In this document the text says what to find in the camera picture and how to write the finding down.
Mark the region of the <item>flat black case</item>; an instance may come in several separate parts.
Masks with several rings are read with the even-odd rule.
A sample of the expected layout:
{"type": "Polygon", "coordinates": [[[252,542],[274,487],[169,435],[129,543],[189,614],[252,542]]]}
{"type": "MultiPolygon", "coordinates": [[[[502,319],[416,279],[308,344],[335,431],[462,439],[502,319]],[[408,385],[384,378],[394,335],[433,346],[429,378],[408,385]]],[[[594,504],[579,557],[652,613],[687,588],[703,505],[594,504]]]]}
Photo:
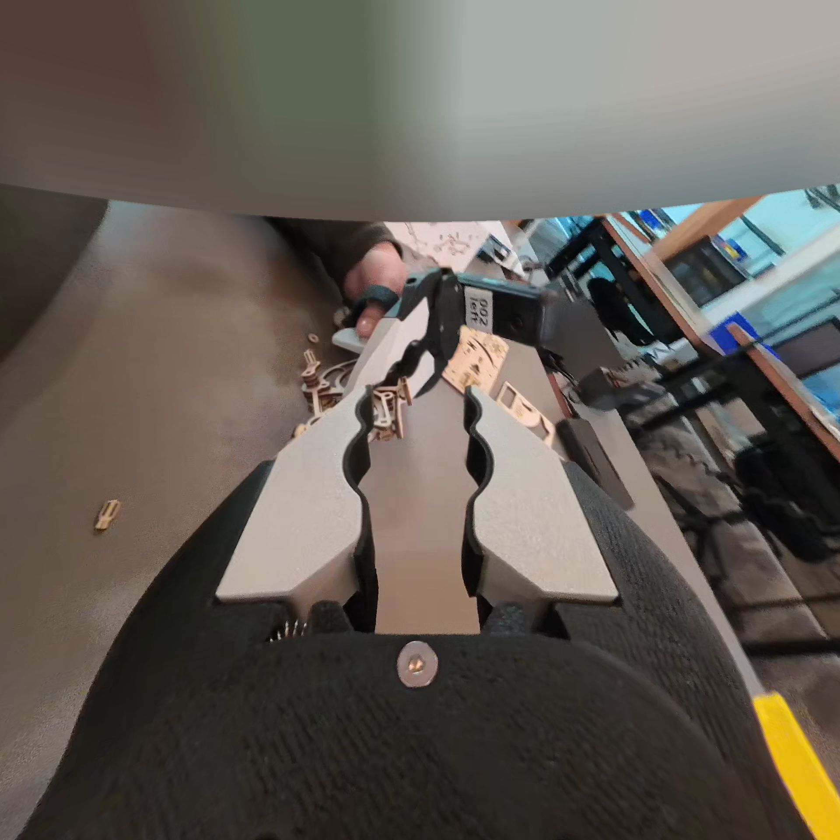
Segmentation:
{"type": "Polygon", "coordinates": [[[567,417],[556,425],[561,444],[571,461],[579,466],[607,496],[625,511],[635,507],[593,426],[579,417],[567,417]]]}

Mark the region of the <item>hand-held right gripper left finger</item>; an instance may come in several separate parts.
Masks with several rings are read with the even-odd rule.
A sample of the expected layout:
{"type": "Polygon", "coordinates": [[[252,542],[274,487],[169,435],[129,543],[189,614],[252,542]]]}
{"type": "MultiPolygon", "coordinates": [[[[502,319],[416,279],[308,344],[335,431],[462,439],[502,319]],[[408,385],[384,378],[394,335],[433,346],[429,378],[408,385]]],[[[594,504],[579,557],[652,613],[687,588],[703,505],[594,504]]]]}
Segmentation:
{"type": "Polygon", "coordinates": [[[216,589],[222,603],[282,602],[296,618],[336,602],[375,630],[379,586],[369,503],[373,390],[354,389],[276,456],[216,589]]]}

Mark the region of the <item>dark grey charger box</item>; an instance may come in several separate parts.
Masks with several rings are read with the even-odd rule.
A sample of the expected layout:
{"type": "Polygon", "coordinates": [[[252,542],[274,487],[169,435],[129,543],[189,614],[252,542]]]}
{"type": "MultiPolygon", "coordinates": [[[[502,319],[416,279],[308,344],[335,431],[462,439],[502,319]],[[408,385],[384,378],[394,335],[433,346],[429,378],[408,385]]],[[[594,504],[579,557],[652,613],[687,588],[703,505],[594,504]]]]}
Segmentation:
{"type": "Polygon", "coordinates": [[[581,378],[576,394],[581,403],[599,411],[633,411],[666,394],[658,373],[646,365],[622,369],[600,367],[581,378]]]}

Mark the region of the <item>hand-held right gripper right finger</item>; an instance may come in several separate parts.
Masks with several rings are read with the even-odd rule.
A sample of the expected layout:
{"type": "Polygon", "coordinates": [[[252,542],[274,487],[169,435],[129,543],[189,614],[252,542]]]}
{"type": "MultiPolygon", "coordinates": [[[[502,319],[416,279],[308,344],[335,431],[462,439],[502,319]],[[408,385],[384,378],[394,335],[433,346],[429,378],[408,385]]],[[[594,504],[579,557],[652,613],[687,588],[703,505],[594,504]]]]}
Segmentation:
{"type": "Polygon", "coordinates": [[[463,581],[479,627],[512,606],[526,632],[550,630],[558,604],[617,606],[620,594],[581,502],[570,465],[540,412],[517,415],[469,386],[463,581]]]}

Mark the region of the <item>person's left hand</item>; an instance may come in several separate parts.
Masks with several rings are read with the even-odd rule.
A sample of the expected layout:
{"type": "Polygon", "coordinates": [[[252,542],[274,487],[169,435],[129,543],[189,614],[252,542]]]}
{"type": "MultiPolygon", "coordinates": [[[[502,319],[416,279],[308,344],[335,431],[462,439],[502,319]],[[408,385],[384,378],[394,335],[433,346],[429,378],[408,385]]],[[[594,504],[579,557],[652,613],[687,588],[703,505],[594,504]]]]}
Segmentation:
{"type": "Polygon", "coordinates": [[[343,297],[351,308],[362,300],[354,329],[361,340],[372,336],[378,323],[403,294],[407,268],[398,249],[391,243],[373,246],[343,280],[343,297]]]}

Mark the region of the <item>person's left forearm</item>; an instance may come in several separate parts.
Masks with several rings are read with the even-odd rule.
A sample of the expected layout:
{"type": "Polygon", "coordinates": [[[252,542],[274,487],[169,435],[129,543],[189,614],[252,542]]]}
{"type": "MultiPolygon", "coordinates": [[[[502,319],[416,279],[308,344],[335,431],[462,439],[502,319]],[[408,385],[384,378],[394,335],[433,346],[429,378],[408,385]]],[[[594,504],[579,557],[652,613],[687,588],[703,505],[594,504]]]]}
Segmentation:
{"type": "Polygon", "coordinates": [[[403,260],[402,247],[381,222],[273,216],[264,216],[263,220],[295,249],[317,258],[341,290],[350,268],[375,245],[384,242],[393,244],[403,260]]]}

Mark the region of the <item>wooden sheet with gear parts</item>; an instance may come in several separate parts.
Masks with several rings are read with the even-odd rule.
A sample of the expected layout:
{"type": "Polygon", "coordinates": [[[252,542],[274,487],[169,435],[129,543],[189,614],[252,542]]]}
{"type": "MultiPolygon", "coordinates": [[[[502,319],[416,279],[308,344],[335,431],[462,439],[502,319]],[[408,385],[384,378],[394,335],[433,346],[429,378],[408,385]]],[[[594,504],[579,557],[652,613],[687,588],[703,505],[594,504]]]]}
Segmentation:
{"type": "Polygon", "coordinates": [[[548,448],[554,447],[555,423],[552,423],[509,381],[504,381],[500,386],[496,403],[520,425],[527,428],[541,443],[548,448]]]}

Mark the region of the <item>yellow plastic bin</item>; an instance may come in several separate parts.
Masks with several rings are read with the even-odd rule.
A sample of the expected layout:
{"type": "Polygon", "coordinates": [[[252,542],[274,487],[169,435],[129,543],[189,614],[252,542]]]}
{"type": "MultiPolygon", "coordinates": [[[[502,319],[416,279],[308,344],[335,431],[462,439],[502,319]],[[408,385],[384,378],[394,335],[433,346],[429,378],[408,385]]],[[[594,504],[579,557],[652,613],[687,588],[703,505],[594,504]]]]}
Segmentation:
{"type": "Polygon", "coordinates": [[[775,767],[814,838],[837,837],[837,792],[810,740],[781,694],[753,699],[775,767]]]}

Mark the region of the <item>wooden model assembly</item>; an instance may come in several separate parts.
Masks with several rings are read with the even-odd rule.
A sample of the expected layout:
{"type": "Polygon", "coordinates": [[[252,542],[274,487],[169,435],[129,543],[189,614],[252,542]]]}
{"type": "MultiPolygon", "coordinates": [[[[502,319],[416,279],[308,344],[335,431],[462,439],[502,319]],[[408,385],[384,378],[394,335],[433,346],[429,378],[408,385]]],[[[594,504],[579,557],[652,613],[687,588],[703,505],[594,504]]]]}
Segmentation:
{"type": "MultiPolygon", "coordinates": [[[[323,367],[321,363],[315,375],[306,377],[303,376],[305,370],[303,367],[301,391],[307,399],[310,414],[305,423],[300,423],[294,428],[291,433],[292,439],[305,434],[342,401],[350,390],[350,374],[354,366],[353,361],[330,367],[323,367]]],[[[369,433],[369,441],[403,439],[405,437],[403,408],[412,404],[413,395],[405,376],[399,378],[394,385],[380,385],[374,388],[372,396],[374,421],[369,433]]]]}

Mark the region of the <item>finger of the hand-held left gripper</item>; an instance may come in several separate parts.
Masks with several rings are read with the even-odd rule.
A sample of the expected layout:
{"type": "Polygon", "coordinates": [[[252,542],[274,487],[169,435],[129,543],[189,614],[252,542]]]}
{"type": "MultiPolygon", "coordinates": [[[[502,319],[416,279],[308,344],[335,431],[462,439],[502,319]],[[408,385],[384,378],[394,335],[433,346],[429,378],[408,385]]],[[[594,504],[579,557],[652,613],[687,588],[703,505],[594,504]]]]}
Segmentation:
{"type": "Polygon", "coordinates": [[[417,305],[404,318],[384,317],[378,322],[351,373],[351,390],[379,387],[385,384],[394,365],[403,361],[409,347],[417,342],[410,359],[396,373],[396,379],[406,379],[411,397],[419,397],[433,377],[434,357],[423,346],[428,324],[429,306],[417,305]]]}
{"type": "Polygon", "coordinates": [[[418,362],[418,395],[424,396],[433,390],[443,378],[448,363],[455,354],[456,343],[425,343],[418,362]]]}

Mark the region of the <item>wooden sheet with curved parts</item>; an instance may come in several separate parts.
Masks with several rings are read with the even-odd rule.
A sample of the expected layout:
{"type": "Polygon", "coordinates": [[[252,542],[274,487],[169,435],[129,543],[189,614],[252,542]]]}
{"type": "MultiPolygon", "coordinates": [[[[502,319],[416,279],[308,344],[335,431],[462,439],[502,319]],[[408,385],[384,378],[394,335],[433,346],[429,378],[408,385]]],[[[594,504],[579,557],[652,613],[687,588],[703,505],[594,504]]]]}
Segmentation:
{"type": "Polygon", "coordinates": [[[508,352],[509,344],[504,339],[463,325],[458,332],[458,346],[442,378],[462,395],[470,386],[490,394],[508,352]]]}

